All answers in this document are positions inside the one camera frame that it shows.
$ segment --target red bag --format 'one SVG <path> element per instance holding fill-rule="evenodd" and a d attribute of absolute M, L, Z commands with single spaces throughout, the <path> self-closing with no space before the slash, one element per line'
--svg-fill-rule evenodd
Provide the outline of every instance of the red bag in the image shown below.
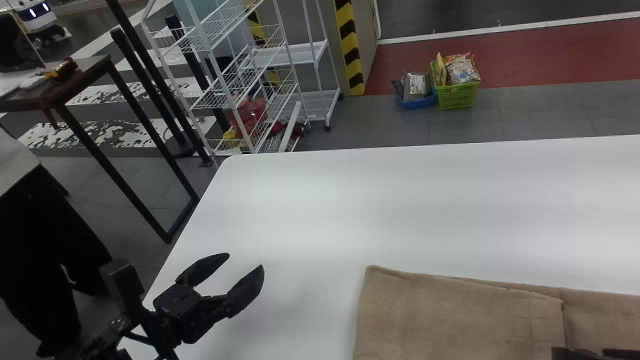
<path fill-rule="evenodd" d="M 264 113 L 266 111 L 266 105 L 267 101 L 263 97 L 252 101 L 247 98 L 238 105 L 238 114 L 240 114 L 240 119 L 242 119 L 244 128 L 249 135 L 258 125 L 258 121 L 260 121 L 263 114 L 264 118 L 261 122 L 266 121 L 267 115 Z M 238 121 L 234 112 L 231 110 L 225 110 L 225 118 L 227 118 L 227 121 L 229 121 L 231 126 L 240 133 L 240 127 L 238 126 Z"/>

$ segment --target wire basket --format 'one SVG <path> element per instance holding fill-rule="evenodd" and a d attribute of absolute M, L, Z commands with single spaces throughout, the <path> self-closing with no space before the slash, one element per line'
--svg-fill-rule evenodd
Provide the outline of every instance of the wire basket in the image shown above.
<path fill-rule="evenodd" d="M 436 61 L 431 62 L 431 75 L 436 73 Z M 436 86 L 433 79 L 434 94 L 438 94 L 441 110 L 470 108 L 476 99 L 476 90 L 481 81 L 462 85 Z"/>

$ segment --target tabletop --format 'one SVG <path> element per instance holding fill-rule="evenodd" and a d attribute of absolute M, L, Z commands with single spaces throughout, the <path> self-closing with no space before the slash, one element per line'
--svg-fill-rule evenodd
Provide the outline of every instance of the tabletop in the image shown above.
<path fill-rule="evenodd" d="M 62 105 L 91 86 L 106 74 L 107 65 L 111 63 L 111 55 L 94 56 L 85 59 L 75 59 L 78 64 L 76 72 L 62 84 L 50 81 L 32 89 L 18 89 L 0 99 L 0 112 L 16 112 L 40 110 L 41 105 L 47 108 Z M 46 63 L 47 70 L 58 66 L 62 61 Z"/>
<path fill-rule="evenodd" d="M 640 136 L 234 156 L 144 301 L 202 257 L 258 299 L 181 359 L 351 359 L 368 265 L 640 295 Z M 145 345 L 123 340 L 135 360 Z"/>

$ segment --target hazard stripe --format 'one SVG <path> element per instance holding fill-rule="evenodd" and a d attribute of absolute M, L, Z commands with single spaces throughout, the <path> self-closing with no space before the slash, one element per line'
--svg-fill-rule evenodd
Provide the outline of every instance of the hazard stripe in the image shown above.
<path fill-rule="evenodd" d="M 363 95 L 365 90 L 356 21 L 351 0 L 335 0 L 335 18 L 340 31 L 340 48 L 351 95 Z"/>
<path fill-rule="evenodd" d="M 260 25 L 260 17 L 257 12 L 252 12 L 247 17 L 249 22 L 249 28 L 251 29 L 251 34 L 253 35 L 253 39 L 255 41 L 255 45 L 262 46 L 267 44 L 267 34 L 264 32 L 264 28 Z M 282 81 L 280 80 L 280 76 L 275 71 L 267 71 L 265 73 L 269 82 L 273 85 L 280 85 Z"/>

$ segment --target gray tiled floor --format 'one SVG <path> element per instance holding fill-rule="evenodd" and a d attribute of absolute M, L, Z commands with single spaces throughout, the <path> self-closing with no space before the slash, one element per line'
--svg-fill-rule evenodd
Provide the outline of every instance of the gray tiled floor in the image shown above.
<path fill-rule="evenodd" d="M 471 109 L 405 111 L 394 96 L 352 97 L 339 102 L 333 131 L 321 127 L 298 151 L 494 142 L 579 136 L 640 134 L 636 99 L 640 81 L 484 89 Z M 71 193 L 69 201 L 116 257 L 129 259 L 148 288 L 171 246 L 165 245 L 129 204 L 93 158 L 42 158 Z M 188 201 L 161 158 L 113 158 L 129 184 L 165 227 Z M 182 159 L 196 191 L 203 194 L 215 171 Z M 77 295 L 88 341 L 116 314 L 108 299 Z M 38 342 L 0 306 L 0 348 L 14 359 L 34 359 Z"/>

